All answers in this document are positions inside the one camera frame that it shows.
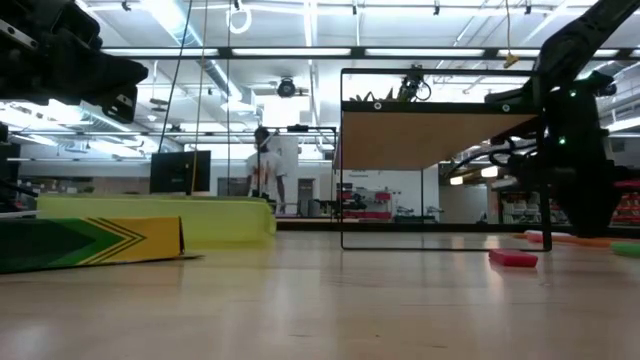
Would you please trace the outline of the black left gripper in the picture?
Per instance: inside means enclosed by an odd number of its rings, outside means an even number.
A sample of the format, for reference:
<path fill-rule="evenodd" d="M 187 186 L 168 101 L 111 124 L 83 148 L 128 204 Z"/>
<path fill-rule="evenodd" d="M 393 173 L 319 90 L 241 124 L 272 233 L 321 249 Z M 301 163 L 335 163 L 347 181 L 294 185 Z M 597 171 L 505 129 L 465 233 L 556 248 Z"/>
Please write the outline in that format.
<path fill-rule="evenodd" d="M 102 46 L 98 22 L 76 0 L 0 0 L 0 100 L 46 104 L 60 86 L 53 79 L 71 65 L 76 45 Z M 103 113 L 132 123 L 137 84 L 148 69 L 130 59 L 108 54 L 90 58 L 90 93 L 105 95 Z"/>

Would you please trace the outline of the green yellow crayon box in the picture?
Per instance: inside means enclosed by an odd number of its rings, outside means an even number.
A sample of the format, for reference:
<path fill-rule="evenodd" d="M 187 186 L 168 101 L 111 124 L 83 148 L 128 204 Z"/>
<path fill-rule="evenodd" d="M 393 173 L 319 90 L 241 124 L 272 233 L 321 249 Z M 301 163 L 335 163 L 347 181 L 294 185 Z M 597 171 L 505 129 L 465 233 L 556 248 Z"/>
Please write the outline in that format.
<path fill-rule="evenodd" d="M 0 221 L 0 274 L 188 257 L 179 217 Z"/>

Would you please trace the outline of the potted succulent plant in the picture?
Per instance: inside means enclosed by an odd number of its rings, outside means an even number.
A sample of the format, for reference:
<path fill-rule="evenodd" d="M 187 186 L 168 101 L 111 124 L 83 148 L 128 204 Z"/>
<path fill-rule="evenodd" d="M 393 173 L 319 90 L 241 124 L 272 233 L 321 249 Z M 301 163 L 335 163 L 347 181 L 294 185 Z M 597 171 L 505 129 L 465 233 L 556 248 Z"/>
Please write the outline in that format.
<path fill-rule="evenodd" d="M 369 91 L 365 95 L 356 94 L 350 97 L 349 100 L 352 102 L 398 102 L 398 95 L 399 92 L 391 87 L 384 96 L 376 96 L 372 91 Z"/>

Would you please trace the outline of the black device with white label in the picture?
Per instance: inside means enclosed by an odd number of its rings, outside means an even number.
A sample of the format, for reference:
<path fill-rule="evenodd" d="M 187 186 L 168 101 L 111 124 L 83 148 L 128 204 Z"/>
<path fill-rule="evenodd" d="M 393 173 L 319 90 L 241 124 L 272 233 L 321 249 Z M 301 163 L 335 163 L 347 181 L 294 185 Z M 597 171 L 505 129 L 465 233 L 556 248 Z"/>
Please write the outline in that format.
<path fill-rule="evenodd" d="M 411 72 L 405 75 L 401 81 L 401 86 L 396 95 L 398 102 L 426 102 L 432 96 L 431 86 L 426 82 L 423 73 L 417 73 L 422 70 L 420 64 L 412 64 Z"/>

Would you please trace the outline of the red tool cart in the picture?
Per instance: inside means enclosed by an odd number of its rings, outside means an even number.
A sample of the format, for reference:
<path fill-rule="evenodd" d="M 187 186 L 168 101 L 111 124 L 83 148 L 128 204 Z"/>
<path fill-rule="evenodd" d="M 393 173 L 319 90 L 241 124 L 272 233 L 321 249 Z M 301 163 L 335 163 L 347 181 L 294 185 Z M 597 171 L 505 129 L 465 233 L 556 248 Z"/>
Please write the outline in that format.
<path fill-rule="evenodd" d="M 339 184 L 336 190 L 335 215 L 359 222 L 388 222 L 393 217 L 392 193 L 386 189 L 355 186 L 353 183 Z"/>

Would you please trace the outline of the black table frame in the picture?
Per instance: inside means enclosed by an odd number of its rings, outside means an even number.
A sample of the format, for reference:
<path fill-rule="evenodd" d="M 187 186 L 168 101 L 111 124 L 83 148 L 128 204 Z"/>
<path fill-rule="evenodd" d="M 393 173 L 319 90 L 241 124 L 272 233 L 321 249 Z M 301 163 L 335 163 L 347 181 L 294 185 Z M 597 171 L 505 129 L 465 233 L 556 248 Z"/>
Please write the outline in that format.
<path fill-rule="evenodd" d="M 416 232 L 416 233 L 524 233 L 541 231 L 540 225 L 527 224 L 443 224 L 443 223 L 339 223 L 311 221 L 278 221 L 279 231 L 317 232 Z"/>

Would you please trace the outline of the black background rig frame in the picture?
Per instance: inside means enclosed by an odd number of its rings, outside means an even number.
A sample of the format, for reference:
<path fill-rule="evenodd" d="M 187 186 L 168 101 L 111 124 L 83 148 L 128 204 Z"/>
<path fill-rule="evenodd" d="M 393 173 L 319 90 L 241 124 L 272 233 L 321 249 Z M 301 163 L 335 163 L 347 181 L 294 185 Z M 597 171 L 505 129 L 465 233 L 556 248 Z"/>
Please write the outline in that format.
<path fill-rule="evenodd" d="M 313 165 L 326 166 L 333 160 L 337 131 L 334 127 L 302 124 L 286 127 L 261 127 L 269 130 L 269 149 L 281 156 L 285 171 L 286 210 L 283 214 L 272 210 L 277 216 L 298 215 L 300 213 L 299 206 L 304 202 L 299 194 L 300 181 L 319 179 L 317 175 L 311 176 L 305 172 Z"/>

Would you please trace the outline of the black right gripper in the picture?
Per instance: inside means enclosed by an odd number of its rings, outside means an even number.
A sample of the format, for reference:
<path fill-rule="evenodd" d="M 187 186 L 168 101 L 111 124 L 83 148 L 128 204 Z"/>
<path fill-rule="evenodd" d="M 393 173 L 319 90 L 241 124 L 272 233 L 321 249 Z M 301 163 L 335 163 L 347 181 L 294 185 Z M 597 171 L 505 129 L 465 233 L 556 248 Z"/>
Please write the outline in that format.
<path fill-rule="evenodd" d="M 534 76 L 521 87 L 489 93 L 484 102 L 501 104 L 533 104 L 541 111 L 546 131 L 545 145 L 549 150 L 563 150 L 563 101 L 565 100 L 565 70 L 563 59 L 538 59 Z M 536 138 L 537 122 L 525 122 L 492 137 L 492 145 L 515 146 L 517 141 Z"/>

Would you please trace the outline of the black monitor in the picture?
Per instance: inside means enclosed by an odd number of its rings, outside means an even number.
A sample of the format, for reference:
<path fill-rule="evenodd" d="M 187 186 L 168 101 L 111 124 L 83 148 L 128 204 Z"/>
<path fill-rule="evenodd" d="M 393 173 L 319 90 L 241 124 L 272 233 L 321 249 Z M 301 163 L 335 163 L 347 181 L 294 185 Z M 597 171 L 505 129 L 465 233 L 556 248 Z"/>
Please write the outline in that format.
<path fill-rule="evenodd" d="M 151 156 L 149 192 L 208 192 L 210 175 L 210 151 L 156 153 Z"/>

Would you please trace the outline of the yellow transparent pencil case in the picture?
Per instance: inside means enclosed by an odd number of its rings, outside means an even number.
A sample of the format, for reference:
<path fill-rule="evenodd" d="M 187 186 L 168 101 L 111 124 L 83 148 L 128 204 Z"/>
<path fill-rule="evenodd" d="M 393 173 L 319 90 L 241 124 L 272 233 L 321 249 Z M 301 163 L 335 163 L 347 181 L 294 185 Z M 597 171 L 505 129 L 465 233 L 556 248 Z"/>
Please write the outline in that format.
<path fill-rule="evenodd" d="M 37 211 L 41 218 L 179 217 L 188 250 L 264 248 L 277 229 L 266 201 L 250 197 L 44 194 Z"/>

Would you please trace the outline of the shelving with red bins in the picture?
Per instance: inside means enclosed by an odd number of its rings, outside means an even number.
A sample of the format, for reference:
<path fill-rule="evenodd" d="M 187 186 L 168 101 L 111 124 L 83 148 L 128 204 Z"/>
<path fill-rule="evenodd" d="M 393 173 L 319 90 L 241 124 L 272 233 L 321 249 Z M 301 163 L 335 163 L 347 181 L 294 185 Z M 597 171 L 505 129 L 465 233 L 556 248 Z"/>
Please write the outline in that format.
<path fill-rule="evenodd" d="M 640 181 L 622 182 L 622 197 L 613 212 L 612 225 L 640 225 Z M 500 224 L 540 224 L 540 196 L 516 184 L 514 178 L 496 180 L 491 190 L 497 193 L 497 219 Z"/>

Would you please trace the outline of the small black ceiling box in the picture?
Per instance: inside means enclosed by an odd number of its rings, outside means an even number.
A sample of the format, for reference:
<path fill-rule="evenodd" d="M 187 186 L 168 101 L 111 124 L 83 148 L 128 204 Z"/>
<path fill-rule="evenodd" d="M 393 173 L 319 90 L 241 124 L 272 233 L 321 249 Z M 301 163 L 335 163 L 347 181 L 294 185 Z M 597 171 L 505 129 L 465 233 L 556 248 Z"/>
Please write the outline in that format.
<path fill-rule="evenodd" d="M 609 97 L 617 93 L 617 85 L 612 76 L 597 74 L 594 95 L 596 97 Z"/>

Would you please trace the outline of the green marker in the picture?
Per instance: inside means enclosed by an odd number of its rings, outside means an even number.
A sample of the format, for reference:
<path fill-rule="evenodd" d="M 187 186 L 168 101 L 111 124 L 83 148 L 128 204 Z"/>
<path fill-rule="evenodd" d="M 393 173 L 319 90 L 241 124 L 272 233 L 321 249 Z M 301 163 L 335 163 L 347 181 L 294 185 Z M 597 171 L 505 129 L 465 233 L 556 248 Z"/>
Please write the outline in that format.
<path fill-rule="evenodd" d="M 610 249 L 613 254 L 618 256 L 640 258 L 640 243 L 613 242 Z"/>

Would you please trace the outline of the red eraser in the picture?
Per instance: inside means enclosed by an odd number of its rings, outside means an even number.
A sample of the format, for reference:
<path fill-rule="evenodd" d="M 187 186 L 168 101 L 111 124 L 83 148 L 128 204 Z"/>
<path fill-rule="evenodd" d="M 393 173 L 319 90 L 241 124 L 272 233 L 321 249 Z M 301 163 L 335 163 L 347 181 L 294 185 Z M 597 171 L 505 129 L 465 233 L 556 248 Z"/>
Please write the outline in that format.
<path fill-rule="evenodd" d="M 496 264 L 505 267 L 534 268 L 538 263 L 538 257 L 520 250 L 491 249 L 489 259 Z"/>

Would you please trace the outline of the wooden shelf riser black frame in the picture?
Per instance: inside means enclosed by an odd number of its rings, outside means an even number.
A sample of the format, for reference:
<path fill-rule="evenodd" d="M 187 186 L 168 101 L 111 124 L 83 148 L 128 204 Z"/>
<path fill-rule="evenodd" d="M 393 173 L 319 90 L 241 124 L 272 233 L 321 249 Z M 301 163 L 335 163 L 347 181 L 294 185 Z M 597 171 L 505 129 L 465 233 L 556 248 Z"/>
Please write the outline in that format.
<path fill-rule="evenodd" d="M 335 164 L 345 170 L 420 171 L 540 114 L 535 105 L 451 102 L 352 102 L 342 100 L 346 75 L 407 75 L 411 69 L 343 68 L 340 72 L 340 135 Z M 422 69 L 424 75 L 481 75 L 480 70 Z M 489 251 L 473 248 L 356 247 L 340 232 L 342 250 Z"/>

